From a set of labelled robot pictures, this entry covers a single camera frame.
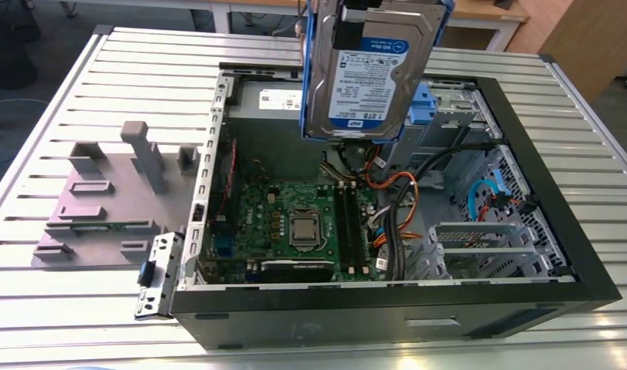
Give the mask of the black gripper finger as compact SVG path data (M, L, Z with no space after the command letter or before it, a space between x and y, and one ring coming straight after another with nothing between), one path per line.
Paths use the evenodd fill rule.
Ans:
M380 0L342 0L335 8L333 48L358 49L367 17L367 10L378 8Z

